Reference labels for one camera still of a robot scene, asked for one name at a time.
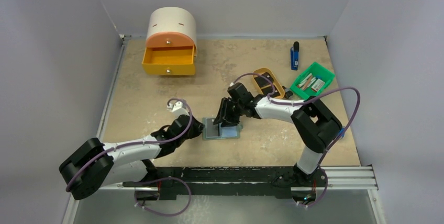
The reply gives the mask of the yellow open drawer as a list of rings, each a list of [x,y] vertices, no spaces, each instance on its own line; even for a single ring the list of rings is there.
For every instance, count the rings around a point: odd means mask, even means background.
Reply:
[[[149,75],[195,75],[195,46],[146,48],[142,67]]]

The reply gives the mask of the blue lighter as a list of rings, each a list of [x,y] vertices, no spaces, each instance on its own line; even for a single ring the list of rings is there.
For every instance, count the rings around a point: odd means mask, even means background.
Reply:
[[[295,41],[290,50],[291,70],[297,71],[299,68],[299,42]]]

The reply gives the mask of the green card holder wallet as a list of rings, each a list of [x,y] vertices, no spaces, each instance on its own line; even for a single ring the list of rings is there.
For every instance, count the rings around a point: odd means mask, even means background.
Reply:
[[[221,124],[214,125],[214,118],[203,118],[204,130],[203,140],[222,140],[240,138],[243,125],[222,127]]]

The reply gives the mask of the white and orange drawer cabinet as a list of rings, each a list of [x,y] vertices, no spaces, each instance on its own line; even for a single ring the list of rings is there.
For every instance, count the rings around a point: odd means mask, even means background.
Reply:
[[[180,50],[197,52],[197,29],[193,15],[179,7],[162,7],[152,12],[145,46],[149,50],[178,53]]]

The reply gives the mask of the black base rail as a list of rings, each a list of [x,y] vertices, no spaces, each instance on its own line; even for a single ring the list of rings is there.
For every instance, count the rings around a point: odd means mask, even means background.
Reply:
[[[327,184],[326,172],[319,167],[306,175],[295,166],[210,166],[151,167],[142,179],[123,182],[123,187],[154,188],[161,200],[192,194],[314,201],[317,189]]]

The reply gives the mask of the small blue object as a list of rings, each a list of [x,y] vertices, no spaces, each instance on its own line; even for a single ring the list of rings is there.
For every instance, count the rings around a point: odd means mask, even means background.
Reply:
[[[342,139],[345,136],[345,129],[342,128],[341,131],[339,132],[339,138]]]

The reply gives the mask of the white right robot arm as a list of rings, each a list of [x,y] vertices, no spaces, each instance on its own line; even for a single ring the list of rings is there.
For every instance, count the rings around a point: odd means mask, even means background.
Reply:
[[[242,116],[292,123],[305,145],[295,164],[294,179],[302,186],[312,182],[321,158],[342,130],[342,123],[330,109],[316,97],[282,100],[263,94],[253,96],[241,83],[233,84],[227,92],[229,97],[221,99],[214,124],[236,126]]]

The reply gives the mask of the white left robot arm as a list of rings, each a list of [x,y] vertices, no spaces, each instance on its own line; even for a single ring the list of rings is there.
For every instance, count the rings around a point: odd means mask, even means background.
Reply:
[[[203,130],[204,124],[195,117],[180,115],[142,139],[121,143],[88,139],[59,166],[65,190],[80,200],[109,184],[138,182],[149,187],[156,181],[151,161],[173,153]]]

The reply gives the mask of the tan oval tray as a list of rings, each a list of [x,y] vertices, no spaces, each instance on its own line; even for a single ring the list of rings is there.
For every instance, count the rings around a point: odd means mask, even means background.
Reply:
[[[262,95],[270,95],[272,98],[283,99],[285,97],[285,90],[280,82],[277,80],[273,72],[268,68],[259,68],[253,73],[253,85],[255,86],[257,92]]]

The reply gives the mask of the stack of black cards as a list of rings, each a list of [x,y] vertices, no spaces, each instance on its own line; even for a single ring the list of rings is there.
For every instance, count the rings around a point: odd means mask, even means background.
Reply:
[[[260,89],[268,87],[269,85],[273,84],[274,81],[273,77],[268,72],[264,72],[254,79]]]

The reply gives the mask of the small box in bin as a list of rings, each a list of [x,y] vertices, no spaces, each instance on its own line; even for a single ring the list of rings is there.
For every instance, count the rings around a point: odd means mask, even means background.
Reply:
[[[316,79],[312,83],[312,85],[310,86],[310,89],[313,92],[318,93],[318,92],[321,92],[323,90],[324,86],[325,86],[325,82],[322,79]]]

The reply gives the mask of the green plastic bin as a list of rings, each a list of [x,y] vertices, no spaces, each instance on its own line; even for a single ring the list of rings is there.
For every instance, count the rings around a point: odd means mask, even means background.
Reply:
[[[301,99],[308,99],[311,96],[320,95],[334,80],[335,75],[318,62],[313,62],[303,71],[293,82],[290,90]],[[310,86],[316,79],[322,79],[325,86],[321,92],[315,93]]]

